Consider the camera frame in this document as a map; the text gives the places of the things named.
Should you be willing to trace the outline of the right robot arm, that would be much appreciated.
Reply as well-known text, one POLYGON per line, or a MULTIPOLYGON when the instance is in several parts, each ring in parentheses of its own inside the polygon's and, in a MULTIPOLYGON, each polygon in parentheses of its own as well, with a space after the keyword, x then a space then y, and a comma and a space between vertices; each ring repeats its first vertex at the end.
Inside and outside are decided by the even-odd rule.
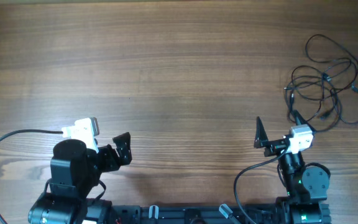
POLYGON ((254 147, 264 148, 265 157, 278 157, 280 178, 287 190, 286 197, 278 197, 268 206, 270 215, 259 215, 258 223, 331 223, 329 205, 323 203, 328 197, 331 173, 322 164, 304 162, 301 152, 312 146, 316 130, 297 110, 293 114, 296 125, 274 141, 268 139, 262 120, 256 119, 254 147))

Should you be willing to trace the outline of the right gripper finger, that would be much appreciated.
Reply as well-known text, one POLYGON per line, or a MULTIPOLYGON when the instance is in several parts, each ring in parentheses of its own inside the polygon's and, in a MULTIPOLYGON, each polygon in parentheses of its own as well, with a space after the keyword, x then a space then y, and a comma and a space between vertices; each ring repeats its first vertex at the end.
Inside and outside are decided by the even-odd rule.
POLYGON ((307 122, 307 120, 305 120, 305 119, 302 117, 302 115, 301 115, 297 110, 293 110, 293 111, 291 112, 291 114, 292 114, 292 116, 293 116, 293 118, 294 118, 295 123, 296 123, 297 126, 299 126, 299 125, 304 125, 304 124, 305 124, 305 125, 307 125, 307 126, 311 129, 312 133, 315 133, 315 132, 316 132, 315 128, 312 127, 312 126, 309 124, 309 122, 307 122))
POLYGON ((268 142, 269 142, 269 139, 265 132, 262 120, 258 116, 256 118, 256 133, 255 133, 255 139, 254 139, 254 147, 255 148, 266 147, 268 142))

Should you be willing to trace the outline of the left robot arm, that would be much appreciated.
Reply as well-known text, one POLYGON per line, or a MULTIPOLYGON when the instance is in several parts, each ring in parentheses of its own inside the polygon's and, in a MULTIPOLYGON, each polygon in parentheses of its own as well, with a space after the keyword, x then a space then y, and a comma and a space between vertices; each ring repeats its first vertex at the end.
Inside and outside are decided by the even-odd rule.
POLYGON ((51 179, 29 210, 32 224, 121 223, 112 202, 100 193, 88 198, 93 187, 106 190, 101 174, 119 170, 132 161, 131 135, 126 132, 112 139, 116 147, 106 145, 97 151, 83 141, 67 139, 55 145, 50 161, 51 179))

